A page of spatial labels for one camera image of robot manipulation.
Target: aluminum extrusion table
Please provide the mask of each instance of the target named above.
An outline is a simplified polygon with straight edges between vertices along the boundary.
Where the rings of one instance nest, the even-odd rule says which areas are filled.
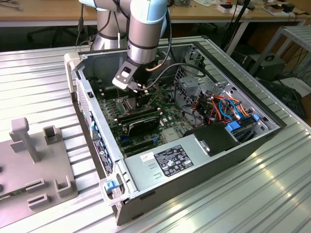
[[[310,26],[291,26],[291,27],[280,27],[276,34],[273,36],[263,53],[260,55],[259,59],[256,61],[256,63],[253,65],[251,70],[249,71],[250,74],[254,74],[256,70],[259,68],[260,64],[263,62],[263,60],[266,58],[268,53],[271,51],[273,46],[277,43],[277,41],[280,39],[280,37],[284,35],[287,37],[284,44],[279,48],[277,51],[277,55],[279,57],[282,56],[284,53],[286,47],[289,45],[291,41],[297,43],[307,51],[311,52],[311,27]],[[307,62],[304,67],[301,68],[299,71],[299,74],[301,74],[302,71],[306,70],[311,66],[311,60]]]
[[[0,53],[0,140],[25,116],[35,133],[62,129],[79,195],[0,232],[310,232],[311,128],[210,40],[200,42],[288,125],[246,161],[117,226],[98,189],[98,175],[74,112],[63,56],[88,47]],[[212,65],[207,70],[221,80]]]

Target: blue latch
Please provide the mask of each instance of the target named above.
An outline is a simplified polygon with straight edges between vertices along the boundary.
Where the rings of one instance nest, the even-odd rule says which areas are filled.
[[[105,183],[105,189],[110,192],[112,189],[119,187],[119,182],[117,180],[108,181]]]
[[[238,129],[239,127],[241,127],[241,125],[239,125],[236,121],[232,121],[232,122],[227,124],[227,129],[230,132],[233,131],[233,130]]]
[[[253,114],[253,119],[255,121],[259,121],[260,117],[257,114]]]
[[[95,129],[95,121],[91,122],[91,130],[93,131]]]

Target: warning label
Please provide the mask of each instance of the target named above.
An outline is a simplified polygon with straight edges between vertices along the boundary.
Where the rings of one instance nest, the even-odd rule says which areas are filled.
[[[155,154],[154,157],[167,177],[193,165],[181,145]]]

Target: side panel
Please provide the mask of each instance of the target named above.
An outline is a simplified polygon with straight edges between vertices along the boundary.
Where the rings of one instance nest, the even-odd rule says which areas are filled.
[[[166,183],[165,185],[157,188],[153,192],[146,194],[143,197],[138,197],[134,200],[124,204],[119,210],[116,219],[117,225],[122,225],[144,213],[158,207],[162,203],[178,196],[179,194],[194,188],[195,186],[207,181],[220,172],[244,161],[250,156],[252,152],[262,146],[267,140],[273,138],[278,132],[274,131],[273,134],[260,138],[256,142],[248,144],[240,150],[228,153],[211,163],[206,164],[179,179]]]

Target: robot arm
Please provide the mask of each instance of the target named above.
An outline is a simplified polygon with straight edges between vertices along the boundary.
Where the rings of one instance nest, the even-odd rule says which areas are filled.
[[[136,90],[138,84],[133,75],[140,66],[155,60],[160,37],[166,28],[167,0],[79,0],[82,4],[96,8],[98,29],[109,20],[105,29],[96,37],[95,50],[126,46],[128,28],[128,60],[117,72],[113,84],[120,89]],[[120,13],[122,10],[129,18]]]

